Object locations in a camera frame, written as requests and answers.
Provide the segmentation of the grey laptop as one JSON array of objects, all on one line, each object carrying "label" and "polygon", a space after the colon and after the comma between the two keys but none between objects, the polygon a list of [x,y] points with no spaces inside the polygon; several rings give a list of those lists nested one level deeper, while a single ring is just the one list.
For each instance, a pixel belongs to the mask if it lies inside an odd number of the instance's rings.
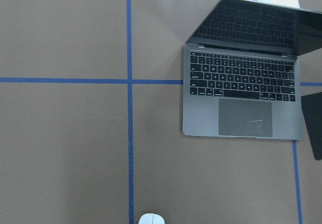
[{"label": "grey laptop", "polygon": [[301,139],[298,57],[320,48],[320,12],[220,0],[185,43],[183,134]]}]

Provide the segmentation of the white computer mouse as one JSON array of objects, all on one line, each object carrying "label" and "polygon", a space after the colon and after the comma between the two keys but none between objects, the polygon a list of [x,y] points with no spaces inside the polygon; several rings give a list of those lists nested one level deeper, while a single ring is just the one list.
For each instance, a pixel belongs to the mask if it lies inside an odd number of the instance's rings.
[{"label": "white computer mouse", "polygon": [[140,217],[138,224],[165,224],[165,220],[158,214],[145,213]]}]

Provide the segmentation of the black mouse pad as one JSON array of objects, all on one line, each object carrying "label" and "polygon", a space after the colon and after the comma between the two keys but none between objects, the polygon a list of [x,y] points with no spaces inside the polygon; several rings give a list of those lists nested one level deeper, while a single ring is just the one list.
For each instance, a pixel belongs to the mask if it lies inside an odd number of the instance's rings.
[{"label": "black mouse pad", "polygon": [[313,156],[321,161],[321,92],[302,96],[301,105]]}]

